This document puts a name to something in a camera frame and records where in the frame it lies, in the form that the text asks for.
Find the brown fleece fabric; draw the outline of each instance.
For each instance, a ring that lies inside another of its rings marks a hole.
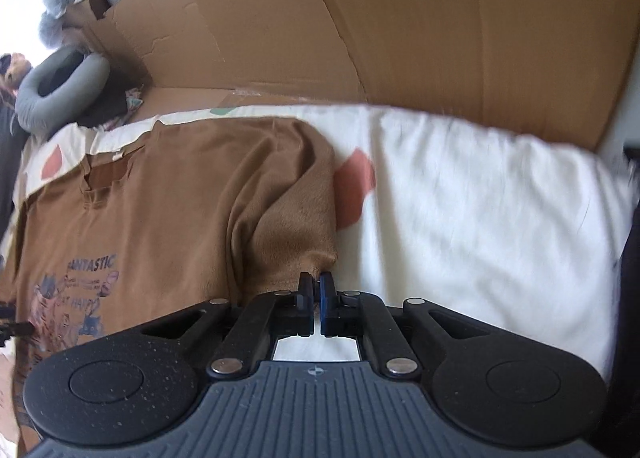
[[[14,400],[53,352],[214,297],[295,289],[336,258],[334,152],[289,118],[156,123],[26,200],[0,300],[36,335],[18,344]]]

